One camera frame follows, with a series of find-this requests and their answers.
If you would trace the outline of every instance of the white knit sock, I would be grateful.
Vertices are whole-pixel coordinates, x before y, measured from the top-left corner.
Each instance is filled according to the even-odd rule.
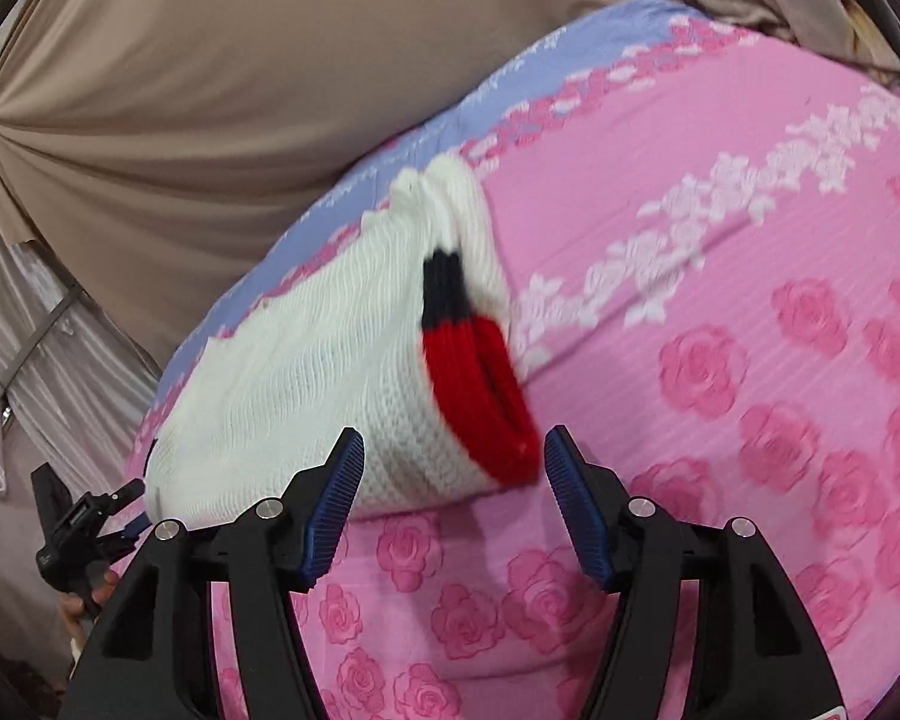
[[[358,514],[494,490],[443,420],[421,353],[423,263],[436,248],[461,252],[473,306],[505,324],[506,279],[469,167],[444,155],[403,170],[359,240],[232,338],[208,341],[149,459],[151,520],[232,520],[323,463],[346,426],[365,440]]]

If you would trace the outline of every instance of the pink blanket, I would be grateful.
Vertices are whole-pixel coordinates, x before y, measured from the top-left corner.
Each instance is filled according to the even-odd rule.
[[[742,30],[671,32],[461,147],[515,298],[511,353],[539,426],[566,423],[632,493],[759,524],[862,720],[900,673],[900,100]],[[613,606],[545,483],[352,522],[295,597],[333,720],[575,718]]]

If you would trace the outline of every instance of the knitted fabric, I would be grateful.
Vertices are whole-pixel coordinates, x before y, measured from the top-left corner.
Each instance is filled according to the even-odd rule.
[[[207,343],[149,459],[151,520],[227,522],[321,464],[346,426],[367,455],[356,514],[530,482],[540,443],[508,314],[469,167],[444,155],[404,170],[356,242]]]

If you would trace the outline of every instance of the red stripe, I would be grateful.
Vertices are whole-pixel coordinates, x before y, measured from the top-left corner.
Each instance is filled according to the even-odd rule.
[[[423,331],[440,413],[475,463],[503,487],[538,478],[540,435],[500,328],[485,317]]]

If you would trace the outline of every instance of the white floral pattern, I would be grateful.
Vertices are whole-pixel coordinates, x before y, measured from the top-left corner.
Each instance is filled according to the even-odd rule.
[[[586,271],[578,293],[566,295],[560,278],[534,274],[514,306],[511,349],[518,374],[526,378],[552,358],[543,343],[548,332],[596,327],[602,309],[628,280],[635,300],[626,310],[624,327],[664,322],[666,303],[688,269],[703,269],[706,234],[729,218],[746,213],[751,223],[763,224],[776,209],[775,196],[799,191],[800,182],[810,176],[820,194],[845,193],[847,174],[856,165],[847,151],[855,146],[873,151],[879,132],[900,130],[898,98],[871,83],[861,93],[856,109],[829,105],[826,117],[813,115],[786,127],[792,138],[778,143],[762,165],[722,152],[708,177],[687,173],[661,199],[642,204],[637,216],[661,218],[662,226],[612,242],[605,259]]]

